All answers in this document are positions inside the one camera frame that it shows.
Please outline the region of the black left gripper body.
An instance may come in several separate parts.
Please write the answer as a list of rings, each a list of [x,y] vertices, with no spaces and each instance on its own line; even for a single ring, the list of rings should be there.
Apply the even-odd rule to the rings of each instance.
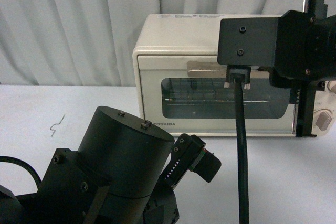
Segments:
[[[189,170],[210,183],[221,167],[221,161],[205,148],[206,143],[196,135],[182,134],[176,140],[171,159],[162,172],[166,183],[175,188]]]

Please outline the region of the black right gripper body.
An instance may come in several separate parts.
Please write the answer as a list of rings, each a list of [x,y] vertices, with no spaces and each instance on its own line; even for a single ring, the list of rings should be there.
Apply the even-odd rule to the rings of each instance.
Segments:
[[[321,82],[335,80],[335,16],[317,19],[294,10],[278,20],[274,71],[288,79],[296,104],[296,137],[313,137],[313,111]]]

